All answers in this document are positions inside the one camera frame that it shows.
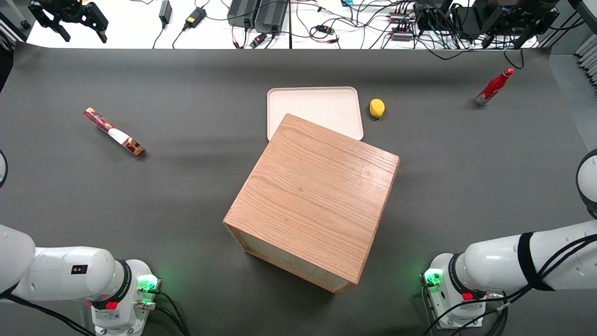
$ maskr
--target power adapter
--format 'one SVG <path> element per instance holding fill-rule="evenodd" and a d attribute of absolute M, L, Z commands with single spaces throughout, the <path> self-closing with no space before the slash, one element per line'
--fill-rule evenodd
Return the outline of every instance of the power adapter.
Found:
<path fill-rule="evenodd" d="M 258 45 L 260 45 L 261 43 L 263 43 L 263 41 L 265 41 L 266 37 L 267 37 L 267 33 L 262 33 L 258 37 L 254 38 L 253 42 L 251 42 L 251 44 L 249 44 L 249 45 L 251 46 L 251 48 L 255 49 L 255 48 L 257 48 Z"/>
<path fill-rule="evenodd" d="M 332 35 L 333 33 L 336 32 L 332 27 L 328 27 L 328 26 L 324 26 L 324 25 L 317 25 L 317 26 L 315 26 L 315 29 L 318 32 L 326 33 L 328 35 Z"/>
<path fill-rule="evenodd" d="M 195 28 L 207 16 L 205 9 L 197 7 L 184 21 L 183 30 Z"/>
<path fill-rule="evenodd" d="M 166 25 L 170 23 L 172 17 L 172 6 L 170 0 L 162 1 L 162 7 L 159 9 L 159 20 L 162 22 L 162 29 L 166 28 Z"/>

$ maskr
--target red bottle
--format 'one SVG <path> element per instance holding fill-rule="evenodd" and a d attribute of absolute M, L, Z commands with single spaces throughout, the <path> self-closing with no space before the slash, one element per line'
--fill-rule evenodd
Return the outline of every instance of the red bottle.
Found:
<path fill-rule="evenodd" d="M 483 91 L 477 94 L 477 98 L 475 99 L 477 101 L 477 104 L 487 105 L 491 98 L 493 98 L 493 96 L 495 96 L 501 90 L 501 88 L 503 88 L 504 85 L 506 85 L 506 81 L 510 76 L 512 76 L 513 73 L 513 68 L 506 68 L 503 74 L 492 79 L 489 82 L 489 84 L 487 84 L 487 86 L 483 89 Z"/>

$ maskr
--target red wire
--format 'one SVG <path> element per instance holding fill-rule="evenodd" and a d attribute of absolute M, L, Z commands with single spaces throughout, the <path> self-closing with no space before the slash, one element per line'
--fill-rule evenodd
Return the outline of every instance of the red wire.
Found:
<path fill-rule="evenodd" d="M 234 25 L 232 25 L 232 29 L 231 29 L 231 31 L 232 31 L 232 41 L 233 41 L 234 43 L 238 44 L 238 42 L 236 42 L 236 38 L 234 37 Z"/>

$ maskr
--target black strap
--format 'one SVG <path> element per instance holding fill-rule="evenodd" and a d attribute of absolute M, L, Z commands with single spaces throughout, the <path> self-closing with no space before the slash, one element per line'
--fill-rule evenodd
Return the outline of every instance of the black strap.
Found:
<path fill-rule="evenodd" d="M 128 289 L 131 287 L 131 267 L 129 267 L 127 262 L 124 260 L 116 259 L 116 262 L 122 265 L 122 270 L 124 271 L 124 279 L 122 281 L 122 285 L 120 286 L 118 291 L 109 299 L 106 299 L 104 301 L 92 301 L 91 304 L 95 309 L 106 309 L 106 304 L 111 301 L 119 303 L 127 294 Z"/>
<path fill-rule="evenodd" d="M 555 289 L 541 279 L 535 269 L 533 256 L 531 256 L 531 237 L 533 233 L 523 233 L 518 240 L 518 264 L 521 266 L 525 279 L 534 289 L 539 291 L 555 291 Z"/>
<path fill-rule="evenodd" d="M 0 293 L 0 300 L 7 298 L 9 295 L 11 295 L 13 293 L 13 291 L 17 288 L 18 285 L 19 285 L 19 282 L 15 283 L 14 286 L 8 288 L 6 291 Z"/>
<path fill-rule="evenodd" d="M 448 275 L 450 276 L 450 281 L 452 281 L 452 285 L 454 286 L 454 289 L 456 289 L 456 291 L 458 293 L 460 293 L 460 294 L 470 293 L 473 295 L 474 300 L 482 299 L 485 296 L 486 292 L 474 291 L 472 289 L 467 288 L 460 281 L 460 279 L 458 278 L 458 275 L 456 274 L 456 261 L 458 260 L 458 257 L 460 257 L 461 254 L 462 254 L 462 252 L 454 253 L 452 258 L 450 259 L 450 262 L 448 263 Z"/>

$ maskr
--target wooden box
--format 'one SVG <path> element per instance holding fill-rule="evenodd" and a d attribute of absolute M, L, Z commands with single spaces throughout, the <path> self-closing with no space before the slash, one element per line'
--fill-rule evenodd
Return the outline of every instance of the wooden box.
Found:
<path fill-rule="evenodd" d="M 359 283 L 399 163 L 287 114 L 224 225 L 246 252 L 345 291 Z"/>

